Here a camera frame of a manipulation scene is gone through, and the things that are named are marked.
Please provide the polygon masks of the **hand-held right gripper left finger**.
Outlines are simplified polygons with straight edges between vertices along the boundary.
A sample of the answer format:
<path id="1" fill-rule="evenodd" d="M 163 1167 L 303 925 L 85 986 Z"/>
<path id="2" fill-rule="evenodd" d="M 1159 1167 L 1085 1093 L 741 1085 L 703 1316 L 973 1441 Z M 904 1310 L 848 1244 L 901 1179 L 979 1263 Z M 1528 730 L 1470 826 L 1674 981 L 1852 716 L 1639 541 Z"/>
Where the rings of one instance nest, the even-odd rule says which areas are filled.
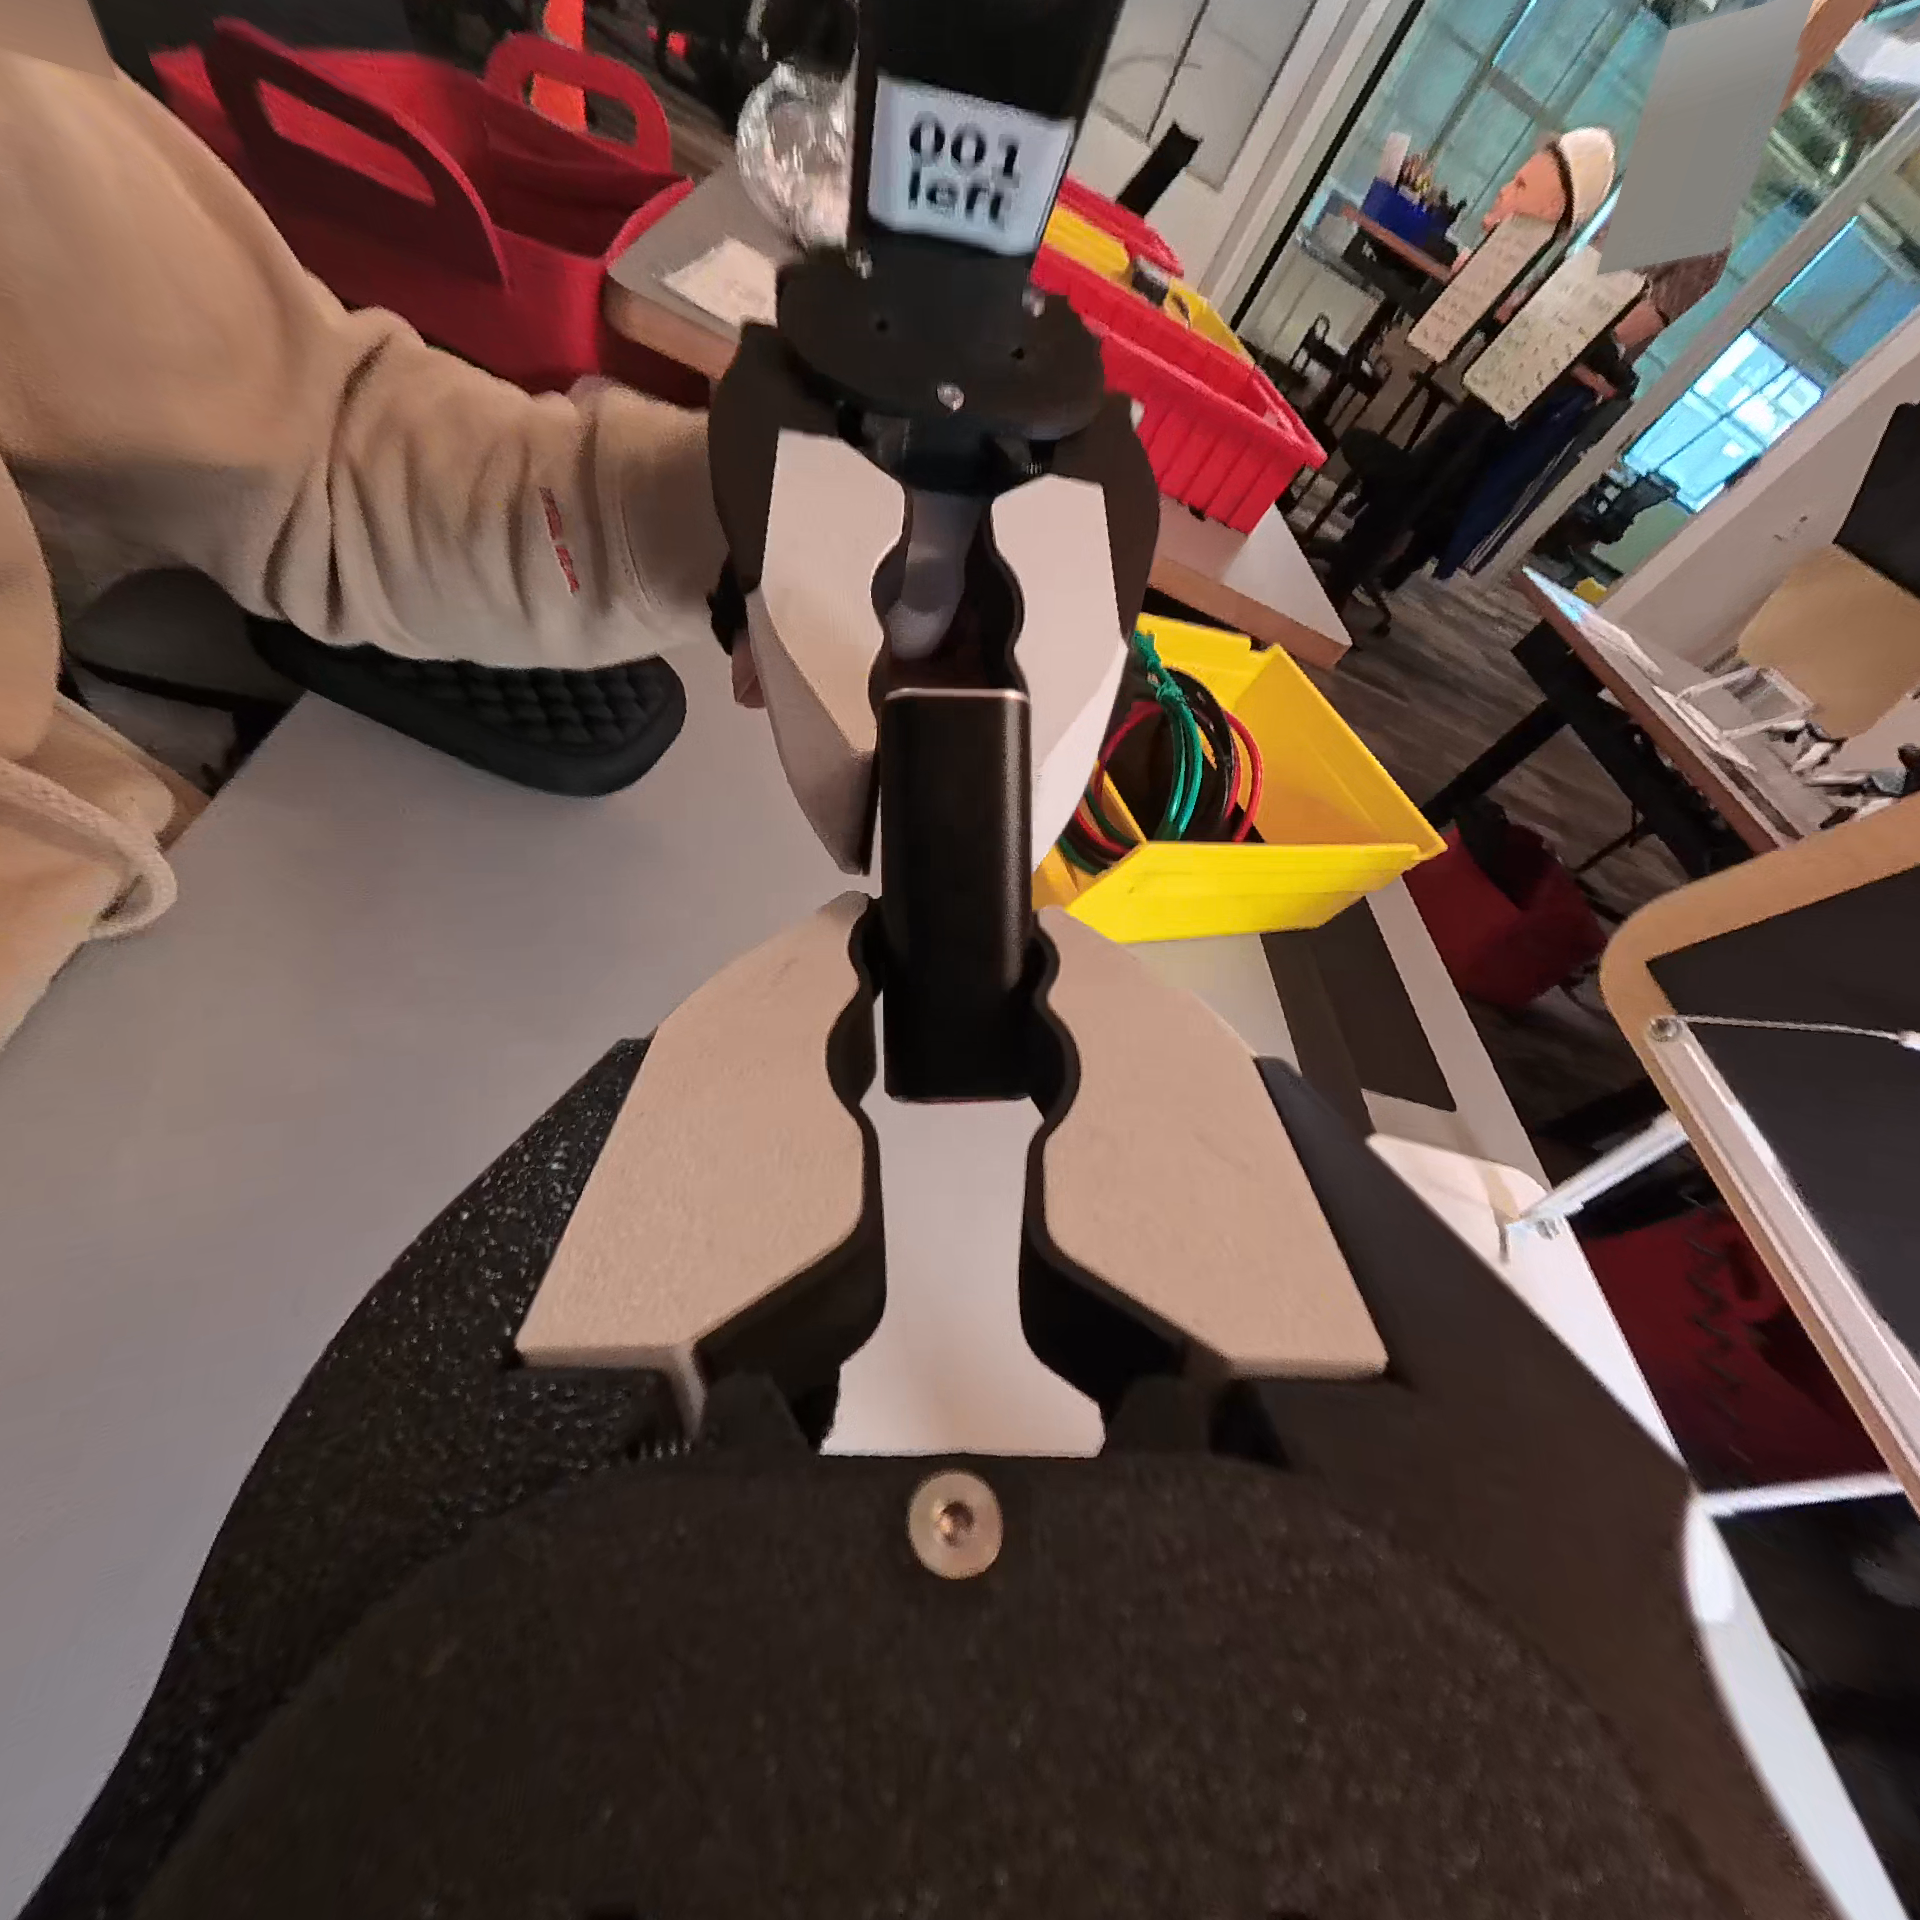
<path id="1" fill-rule="evenodd" d="M 525 1366 L 659 1374 L 692 1423 L 762 1375 L 822 1420 L 884 1308 L 871 911 L 827 900 L 646 1037 L 516 1331 Z"/>

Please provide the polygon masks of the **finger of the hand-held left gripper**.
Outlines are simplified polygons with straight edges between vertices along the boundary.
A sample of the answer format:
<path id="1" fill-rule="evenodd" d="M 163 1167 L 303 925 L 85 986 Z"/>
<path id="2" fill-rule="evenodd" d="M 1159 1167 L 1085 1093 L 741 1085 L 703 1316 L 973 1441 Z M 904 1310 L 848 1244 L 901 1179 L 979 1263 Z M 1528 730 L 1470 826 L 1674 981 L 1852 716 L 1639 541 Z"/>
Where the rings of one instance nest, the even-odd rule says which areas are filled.
<path id="1" fill-rule="evenodd" d="M 903 489 L 859 449 L 780 435 L 749 645 L 783 780 L 848 876 L 872 858 L 872 582 L 903 530 Z"/>
<path id="2" fill-rule="evenodd" d="M 991 889 L 1026 900 L 1103 739 L 1124 642 L 1096 484 L 1042 476 L 1000 494 L 976 538 L 979 837 Z"/>

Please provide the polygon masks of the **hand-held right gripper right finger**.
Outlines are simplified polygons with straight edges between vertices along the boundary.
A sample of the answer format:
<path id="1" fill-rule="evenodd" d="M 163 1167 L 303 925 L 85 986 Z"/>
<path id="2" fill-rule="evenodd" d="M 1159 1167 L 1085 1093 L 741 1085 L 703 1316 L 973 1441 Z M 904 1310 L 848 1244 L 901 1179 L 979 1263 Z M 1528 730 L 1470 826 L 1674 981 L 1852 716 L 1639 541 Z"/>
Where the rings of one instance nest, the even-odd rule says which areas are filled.
<path id="1" fill-rule="evenodd" d="M 1061 908 L 1038 935 L 1063 1087 L 1026 1172 L 1032 1353 L 1075 1385 L 1379 1378 L 1383 1338 L 1242 1034 Z"/>

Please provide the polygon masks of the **black ethernet adapter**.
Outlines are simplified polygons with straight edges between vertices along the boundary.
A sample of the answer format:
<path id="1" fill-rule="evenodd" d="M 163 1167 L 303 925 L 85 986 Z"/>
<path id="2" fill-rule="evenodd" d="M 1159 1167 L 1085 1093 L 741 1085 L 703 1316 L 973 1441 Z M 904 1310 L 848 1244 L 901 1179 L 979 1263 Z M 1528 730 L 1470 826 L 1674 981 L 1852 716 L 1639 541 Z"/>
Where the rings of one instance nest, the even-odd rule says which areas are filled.
<path id="1" fill-rule="evenodd" d="M 910 489 L 879 625 L 882 1082 L 919 1103 L 1029 1093 L 1031 703 L 1024 603 L 979 495 Z"/>

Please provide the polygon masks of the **person's left forearm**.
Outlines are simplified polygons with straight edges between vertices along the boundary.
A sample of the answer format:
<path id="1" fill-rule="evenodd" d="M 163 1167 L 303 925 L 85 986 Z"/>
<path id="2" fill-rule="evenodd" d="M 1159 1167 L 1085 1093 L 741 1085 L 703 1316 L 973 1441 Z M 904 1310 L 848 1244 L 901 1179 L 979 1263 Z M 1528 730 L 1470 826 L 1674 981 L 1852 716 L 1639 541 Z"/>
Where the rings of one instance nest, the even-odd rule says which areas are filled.
<path id="1" fill-rule="evenodd" d="M 703 417 L 530 395 L 348 309 L 125 78 L 5 53 L 5 683 L 56 573 L 194 569 L 314 639 L 588 669 L 708 633 Z"/>

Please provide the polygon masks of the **small yellow plastic bin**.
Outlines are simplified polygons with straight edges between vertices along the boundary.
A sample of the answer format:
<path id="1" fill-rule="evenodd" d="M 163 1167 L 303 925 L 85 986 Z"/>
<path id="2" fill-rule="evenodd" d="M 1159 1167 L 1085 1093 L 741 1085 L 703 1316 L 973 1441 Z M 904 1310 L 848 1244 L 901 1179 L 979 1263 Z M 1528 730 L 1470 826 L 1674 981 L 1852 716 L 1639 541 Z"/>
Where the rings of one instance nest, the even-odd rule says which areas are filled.
<path id="1" fill-rule="evenodd" d="M 1231 353 L 1244 363 L 1253 362 L 1250 350 L 1214 310 L 1212 302 L 1198 295 L 1172 268 L 1166 265 L 1162 258 L 1163 246 L 1159 242 L 1155 242 L 1146 253 L 1131 251 L 1112 231 L 1083 219 L 1082 212 L 1072 207 L 1056 206 L 1047 221 L 1042 253 L 1069 260 L 1075 268 L 1170 314 L 1196 338 L 1210 341 L 1223 353 Z"/>

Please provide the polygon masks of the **white paper sheet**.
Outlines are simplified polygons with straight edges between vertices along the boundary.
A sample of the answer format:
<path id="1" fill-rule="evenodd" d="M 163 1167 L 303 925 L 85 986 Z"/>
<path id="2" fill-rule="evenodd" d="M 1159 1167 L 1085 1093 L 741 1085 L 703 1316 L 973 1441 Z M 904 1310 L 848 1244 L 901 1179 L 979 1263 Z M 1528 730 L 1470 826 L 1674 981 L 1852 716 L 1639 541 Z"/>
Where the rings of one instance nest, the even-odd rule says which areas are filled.
<path id="1" fill-rule="evenodd" d="M 778 322 L 780 265 L 730 235 L 662 276 L 662 287 L 730 329 Z"/>

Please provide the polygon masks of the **clear plastic bag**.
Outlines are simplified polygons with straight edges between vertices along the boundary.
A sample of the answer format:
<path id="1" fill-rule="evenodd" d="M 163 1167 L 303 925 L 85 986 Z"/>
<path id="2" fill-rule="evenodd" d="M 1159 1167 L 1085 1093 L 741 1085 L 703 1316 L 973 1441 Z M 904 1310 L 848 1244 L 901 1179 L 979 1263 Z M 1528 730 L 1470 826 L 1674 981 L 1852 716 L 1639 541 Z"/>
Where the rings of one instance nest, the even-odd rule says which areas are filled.
<path id="1" fill-rule="evenodd" d="M 855 155 L 858 78 L 778 65 L 735 118 L 735 169 L 763 219 L 798 250 L 840 250 Z"/>

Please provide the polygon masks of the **red plastic storage bin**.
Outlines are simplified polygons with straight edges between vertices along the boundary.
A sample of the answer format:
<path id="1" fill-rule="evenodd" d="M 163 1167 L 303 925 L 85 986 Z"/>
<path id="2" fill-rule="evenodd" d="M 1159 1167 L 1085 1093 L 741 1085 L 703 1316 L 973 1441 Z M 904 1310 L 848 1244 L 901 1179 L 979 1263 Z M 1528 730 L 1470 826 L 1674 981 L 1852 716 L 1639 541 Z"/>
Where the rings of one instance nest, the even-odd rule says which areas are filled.
<path id="1" fill-rule="evenodd" d="M 1093 188 L 1066 179 L 1056 206 L 1112 231 L 1131 251 L 1159 242 L 1166 265 L 1183 279 L 1163 235 Z M 1109 389 L 1139 412 L 1135 435 L 1163 495 L 1250 535 L 1295 482 L 1323 467 L 1323 446 L 1254 357 L 1244 363 L 1170 314 L 1042 250 L 1031 276 L 1094 334 Z"/>

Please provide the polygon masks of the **yellow plastic storage bin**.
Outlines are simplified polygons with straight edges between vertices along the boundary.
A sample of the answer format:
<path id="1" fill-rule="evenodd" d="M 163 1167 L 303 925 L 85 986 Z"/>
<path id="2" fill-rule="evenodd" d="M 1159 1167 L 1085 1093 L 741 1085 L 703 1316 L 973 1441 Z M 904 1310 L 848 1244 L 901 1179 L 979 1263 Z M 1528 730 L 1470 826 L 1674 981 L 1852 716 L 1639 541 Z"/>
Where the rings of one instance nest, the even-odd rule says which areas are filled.
<path id="1" fill-rule="evenodd" d="M 1163 726 L 1133 724 L 1141 699 L 1123 698 L 1111 731 L 1126 739 L 1042 859 L 1035 906 L 1124 945 L 1318 927 L 1442 853 L 1440 830 L 1284 651 L 1166 614 L 1139 633 L 1231 724 L 1231 819 L 1206 799 L 1189 837 L 1147 835 L 1174 758 Z"/>

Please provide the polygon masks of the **red bag under table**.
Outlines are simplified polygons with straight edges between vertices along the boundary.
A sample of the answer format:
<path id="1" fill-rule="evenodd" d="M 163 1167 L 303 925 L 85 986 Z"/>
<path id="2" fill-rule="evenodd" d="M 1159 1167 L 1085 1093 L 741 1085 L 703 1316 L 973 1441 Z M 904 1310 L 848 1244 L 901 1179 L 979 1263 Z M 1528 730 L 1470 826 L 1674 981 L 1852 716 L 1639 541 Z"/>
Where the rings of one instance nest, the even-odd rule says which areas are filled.
<path id="1" fill-rule="evenodd" d="M 1454 986 L 1517 1013 L 1595 964 L 1606 931 L 1572 873 L 1532 827 L 1499 809 L 1444 830 L 1407 894 Z"/>

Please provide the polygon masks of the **blue pen box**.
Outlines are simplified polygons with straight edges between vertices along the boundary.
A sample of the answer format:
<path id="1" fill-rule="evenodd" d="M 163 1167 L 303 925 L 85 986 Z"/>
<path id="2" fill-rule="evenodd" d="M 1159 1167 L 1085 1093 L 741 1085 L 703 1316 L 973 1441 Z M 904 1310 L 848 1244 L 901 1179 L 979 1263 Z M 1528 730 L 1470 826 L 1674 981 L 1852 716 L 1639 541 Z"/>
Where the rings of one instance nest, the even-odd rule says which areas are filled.
<path id="1" fill-rule="evenodd" d="M 1366 185 L 1360 212 L 1412 250 L 1451 260 L 1451 227 L 1463 207 L 1423 166 L 1380 174 Z"/>

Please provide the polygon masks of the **white printed board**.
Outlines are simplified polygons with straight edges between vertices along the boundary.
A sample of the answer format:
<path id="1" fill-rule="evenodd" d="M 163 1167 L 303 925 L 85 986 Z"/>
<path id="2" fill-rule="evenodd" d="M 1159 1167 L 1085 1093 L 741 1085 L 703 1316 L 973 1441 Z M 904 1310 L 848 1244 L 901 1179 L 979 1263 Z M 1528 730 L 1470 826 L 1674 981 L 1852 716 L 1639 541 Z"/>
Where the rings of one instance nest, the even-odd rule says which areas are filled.
<path id="1" fill-rule="evenodd" d="M 1515 423 L 1646 291 L 1644 271 L 1605 271 L 1590 246 L 1567 253 L 1463 375 L 1463 391 Z"/>
<path id="2" fill-rule="evenodd" d="M 1429 363 L 1446 363 L 1525 279 L 1532 263 L 1547 251 L 1554 233 L 1557 219 L 1522 212 L 1514 212 L 1490 228 L 1442 292 L 1412 322 L 1407 348 Z"/>

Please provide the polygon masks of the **red felt bag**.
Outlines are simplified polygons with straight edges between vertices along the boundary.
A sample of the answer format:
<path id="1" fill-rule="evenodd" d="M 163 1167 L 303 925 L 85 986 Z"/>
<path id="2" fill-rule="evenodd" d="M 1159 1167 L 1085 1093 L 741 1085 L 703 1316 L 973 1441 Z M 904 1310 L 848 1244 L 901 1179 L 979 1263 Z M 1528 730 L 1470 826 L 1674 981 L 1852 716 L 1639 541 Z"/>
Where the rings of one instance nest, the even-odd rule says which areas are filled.
<path id="1" fill-rule="evenodd" d="M 603 310 L 624 250 L 691 191 L 646 81 L 533 31 L 483 75 L 400 53 L 299 50 L 221 18 L 158 53 L 166 105 L 348 306 L 525 393 L 608 377 L 703 410 L 708 375 Z"/>

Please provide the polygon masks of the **red crate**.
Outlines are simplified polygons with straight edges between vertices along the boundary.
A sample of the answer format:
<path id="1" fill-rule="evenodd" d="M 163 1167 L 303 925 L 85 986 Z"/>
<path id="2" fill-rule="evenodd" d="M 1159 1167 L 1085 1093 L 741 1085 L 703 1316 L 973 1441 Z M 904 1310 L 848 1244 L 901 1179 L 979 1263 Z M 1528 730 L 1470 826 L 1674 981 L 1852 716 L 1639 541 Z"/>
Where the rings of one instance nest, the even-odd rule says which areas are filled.
<path id="1" fill-rule="evenodd" d="M 1698 1486 L 1733 1492 L 1884 1469 L 1728 1207 L 1579 1230 L 1578 1241 Z"/>

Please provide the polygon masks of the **cluttered office desk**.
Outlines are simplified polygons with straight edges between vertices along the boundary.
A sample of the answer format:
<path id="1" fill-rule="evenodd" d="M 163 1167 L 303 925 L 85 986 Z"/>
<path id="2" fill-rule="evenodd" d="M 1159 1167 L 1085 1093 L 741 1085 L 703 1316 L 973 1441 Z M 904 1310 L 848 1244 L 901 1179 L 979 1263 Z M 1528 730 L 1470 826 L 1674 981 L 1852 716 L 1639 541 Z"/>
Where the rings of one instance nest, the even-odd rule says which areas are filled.
<path id="1" fill-rule="evenodd" d="M 1690 877 L 1787 849 L 1899 797 L 1891 772 L 1843 774 L 1803 698 L 1764 667 L 1724 675 L 1642 646 L 1598 606 L 1519 571 L 1535 614 L 1515 661 L 1629 805 L 1637 837 Z"/>

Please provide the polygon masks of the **mannequin head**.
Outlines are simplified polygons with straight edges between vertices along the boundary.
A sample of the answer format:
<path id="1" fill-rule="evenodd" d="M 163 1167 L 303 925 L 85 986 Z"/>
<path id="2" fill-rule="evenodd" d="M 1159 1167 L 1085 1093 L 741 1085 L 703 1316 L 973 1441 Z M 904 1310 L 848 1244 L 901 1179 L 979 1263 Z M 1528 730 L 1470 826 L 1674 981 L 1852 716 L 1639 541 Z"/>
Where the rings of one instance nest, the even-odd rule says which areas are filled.
<path id="1" fill-rule="evenodd" d="M 1541 227 L 1535 255 L 1562 250 L 1600 210 L 1615 185 L 1615 137 L 1587 125 L 1550 135 L 1495 191 L 1482 218 L 1490 237 L 1514 221 Z"/>

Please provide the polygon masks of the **person's beige sweater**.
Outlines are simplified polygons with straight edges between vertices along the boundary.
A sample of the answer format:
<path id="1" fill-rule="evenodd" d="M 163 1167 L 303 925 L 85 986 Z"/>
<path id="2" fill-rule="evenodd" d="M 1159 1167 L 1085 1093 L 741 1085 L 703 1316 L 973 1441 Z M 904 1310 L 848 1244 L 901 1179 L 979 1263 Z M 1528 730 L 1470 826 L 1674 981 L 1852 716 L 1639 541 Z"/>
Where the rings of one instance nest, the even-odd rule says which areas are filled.
<path id="1" fill-rule="evenodd" d="M 3 1037 L 90 945 L 125 939 L 174 902 L 171 849 L 196 786 L 62 694 L 51 569 L 3 477 Z"/>

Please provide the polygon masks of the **black panel with wooden frame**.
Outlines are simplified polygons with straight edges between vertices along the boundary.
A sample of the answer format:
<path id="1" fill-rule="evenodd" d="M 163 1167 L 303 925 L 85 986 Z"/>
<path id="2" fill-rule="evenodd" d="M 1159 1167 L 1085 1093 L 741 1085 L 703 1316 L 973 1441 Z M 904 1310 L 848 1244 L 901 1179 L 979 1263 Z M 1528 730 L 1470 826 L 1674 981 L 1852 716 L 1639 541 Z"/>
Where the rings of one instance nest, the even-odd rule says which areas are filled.
<path id="1" fill-rule="evenodd" d="M 1654 898 L 1600 999 L 1917 1507 L 1917 799 Z"/>

